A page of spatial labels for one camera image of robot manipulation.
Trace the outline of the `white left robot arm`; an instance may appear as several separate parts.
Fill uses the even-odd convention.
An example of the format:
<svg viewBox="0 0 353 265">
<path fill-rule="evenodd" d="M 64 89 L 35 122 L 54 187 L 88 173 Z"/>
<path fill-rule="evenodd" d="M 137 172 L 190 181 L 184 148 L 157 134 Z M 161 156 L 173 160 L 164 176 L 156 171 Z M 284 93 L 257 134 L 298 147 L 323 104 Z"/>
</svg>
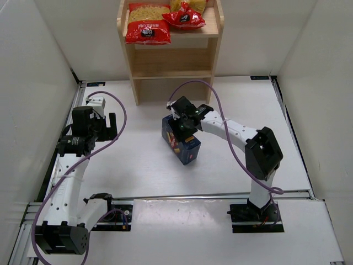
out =
<svg viewBox="0 0 353 265">
<path fill-rule="evenodd" d="M 79 192 L 89 156 L 97 141 L 111 141 L 117 135 L 116 115 L 106 125 L 104 105 L 88 103 L 72 110 L 71 134 L 58 143 L 58 172 L 53 194 L 43 221 L 35 226 L 35 243 L 43 253 L 82 255 L 88 248 L 90 232 L 111 208 L 112 196 L 95 194 L 79 210 Z"/>
</svg>

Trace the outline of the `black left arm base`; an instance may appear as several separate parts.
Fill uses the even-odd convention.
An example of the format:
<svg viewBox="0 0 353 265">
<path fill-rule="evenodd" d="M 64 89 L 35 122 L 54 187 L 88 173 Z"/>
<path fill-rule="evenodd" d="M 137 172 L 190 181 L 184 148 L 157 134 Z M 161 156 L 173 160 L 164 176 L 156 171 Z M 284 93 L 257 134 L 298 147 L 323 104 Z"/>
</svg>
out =
<svg viewBox="0 0 353 265">
<path fill-rule="evenodd" d="M 109 193 L 93 194 L 84 198 L 85 206 L 78 214 L 78 226 L 91 231 L 131 231 L 132 204 L 114 204 Z"/>
</svg>

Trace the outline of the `red pasta bag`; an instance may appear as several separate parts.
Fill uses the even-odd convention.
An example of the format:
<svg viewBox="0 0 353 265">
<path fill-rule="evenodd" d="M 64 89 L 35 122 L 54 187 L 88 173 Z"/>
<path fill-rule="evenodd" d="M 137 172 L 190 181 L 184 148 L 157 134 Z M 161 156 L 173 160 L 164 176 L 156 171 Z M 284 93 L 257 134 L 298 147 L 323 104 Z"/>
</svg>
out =
<svg viewBox="0 0 353 265">
<path fill-rule="evenodd" d="M 202 14 L 207 0 L 170 1 L 170 12 L 163 19 L 172 27 L 181 30 L 194 30 L 206 25 Z"/>
<path fill-rule="evenodd" d="M 130 3 L 125 44 L 171 44 L 169 25 L 163 18 L 168 13 L 167 4 Z"/>
</svg>

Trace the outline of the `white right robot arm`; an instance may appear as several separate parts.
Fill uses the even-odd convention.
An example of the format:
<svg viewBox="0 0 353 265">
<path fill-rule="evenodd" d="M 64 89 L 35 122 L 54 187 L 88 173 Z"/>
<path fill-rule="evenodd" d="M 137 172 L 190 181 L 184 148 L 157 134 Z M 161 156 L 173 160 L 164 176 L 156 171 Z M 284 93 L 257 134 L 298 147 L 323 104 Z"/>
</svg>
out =
<svg viewBox="0 0 353 265">
<path fill-rule="evenodd" d="M 212 107 L 193 105 L 185 96 L 167 103 L 172 113 L 171 127 L 175 137 L 181 141 L 198 131 L 216 135 L 228 142 L 236 159 L 234 147 L 245 154 L 245 163 L 240 167 L 252 179 L 247 205 L 258 215 L 265 213 L 271 203 L 271 195 L 283 191 L 272 186 L 274 176 L 284 157 L 274 132 L 268 128 L 253 129 L 226 119 Z"/>
</svg>

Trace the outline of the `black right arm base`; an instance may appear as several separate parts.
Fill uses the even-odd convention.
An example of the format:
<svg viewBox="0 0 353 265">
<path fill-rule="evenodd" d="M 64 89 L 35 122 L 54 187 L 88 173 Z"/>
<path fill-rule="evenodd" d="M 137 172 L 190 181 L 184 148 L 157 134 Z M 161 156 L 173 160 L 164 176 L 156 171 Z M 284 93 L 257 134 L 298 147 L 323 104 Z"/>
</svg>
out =
<svg viewBox="0 0 353 265">
<path fill-rule="evenodd" d="M 249 203 L 230 204 L 227 214 L 231 217 L 233 234 L 285 232 L 278 203 L 269 202 L 260 210 Z"/>
</svg>

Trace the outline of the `blue pasta box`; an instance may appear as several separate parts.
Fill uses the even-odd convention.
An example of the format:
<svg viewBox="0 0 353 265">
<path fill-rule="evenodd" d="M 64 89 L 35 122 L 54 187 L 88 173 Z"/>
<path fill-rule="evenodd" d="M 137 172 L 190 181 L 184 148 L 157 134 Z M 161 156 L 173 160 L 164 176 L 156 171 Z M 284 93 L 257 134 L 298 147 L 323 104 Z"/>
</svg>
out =
<svg viewBox="0 0 353 265">
<path fill-rule="evenodd" d="M 184 141 L 179 141 L 169 125 L 169 122 L 172 120 L 172 115 L 165 116 L 162 119 L 162 137 L 180 162 L 183 165 L 188 165 L 197 158 L 201 147 L 201 141 L 194 136 L 191 136 Z"/>
</svg>

